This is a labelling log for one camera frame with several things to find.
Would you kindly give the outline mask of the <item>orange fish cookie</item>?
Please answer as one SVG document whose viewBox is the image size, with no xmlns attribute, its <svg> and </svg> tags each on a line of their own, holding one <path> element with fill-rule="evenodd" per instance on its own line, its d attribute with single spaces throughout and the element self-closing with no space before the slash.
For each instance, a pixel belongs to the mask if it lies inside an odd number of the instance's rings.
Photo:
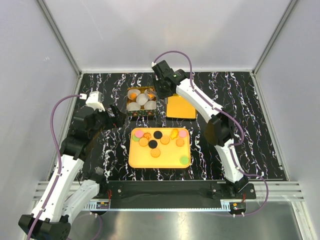
<svg viewBox="0 0 320 240">
<path fill-rule="evenodd" d="M 147 91 L 146 94 L 150 100 L 152 100 L 156 97 L 151 91 Z"/>
</svg>

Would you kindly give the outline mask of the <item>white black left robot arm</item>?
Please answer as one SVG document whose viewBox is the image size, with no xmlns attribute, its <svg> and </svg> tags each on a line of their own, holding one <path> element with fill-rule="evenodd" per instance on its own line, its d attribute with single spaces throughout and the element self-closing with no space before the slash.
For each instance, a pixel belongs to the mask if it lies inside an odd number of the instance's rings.
<svg viewBox="0 0 320 240">
<path fill-rule="evenodd" d="M 71 225 L 85 205 L 108 193 L 104 177 L 97 173 L 84 180 L 79 189 L 68 195 L 73 181 L 90 155 L 95 141 L 103 131 L 123 127 L 126 114 L 115 105 L 107 110 L 90 106 L 80 108 L 73 116 L 67 137 L 61 143 L 57 166 L 36 207 L 31 214 L 23 214 L 18 225 L 27 239 L 65 240 Z"/>
</svg>

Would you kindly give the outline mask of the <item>orange swirl cookie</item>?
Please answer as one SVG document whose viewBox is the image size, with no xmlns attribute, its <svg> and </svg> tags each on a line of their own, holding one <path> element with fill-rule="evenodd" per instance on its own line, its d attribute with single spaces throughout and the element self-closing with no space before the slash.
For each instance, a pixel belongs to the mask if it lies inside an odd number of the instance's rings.
<svg viewBox="0 0 320 240">
<path fill-rule="evenodd" d="M 133 93 L 130 94 L 130 97 L 131 97 L 132 100 L 134 100 L 134 99 L 137 98 L 137 94 L 133 92 Z"/>
</svg>

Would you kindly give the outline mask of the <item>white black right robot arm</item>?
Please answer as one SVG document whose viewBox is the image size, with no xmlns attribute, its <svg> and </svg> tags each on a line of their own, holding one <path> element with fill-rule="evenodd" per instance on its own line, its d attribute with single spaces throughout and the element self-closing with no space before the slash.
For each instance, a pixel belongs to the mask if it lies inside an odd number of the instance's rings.
<svg viewBox="0 0 320 240">
<path fill-rule="evenodd" d="M 178 94 L 203 117 L 206 122 L 204 137 L 218 152 L 224 168 L 228 195 L 239 198 L 244 194 L 249 180 L 240 166 L 235 150 L 235 119 L 195 84 L 191 73 L 182 69 L 174 71 L 164 60 L 153 62 L 151 68 L 155 73 L 153 84 L 159 99 Z"/>
</svg>

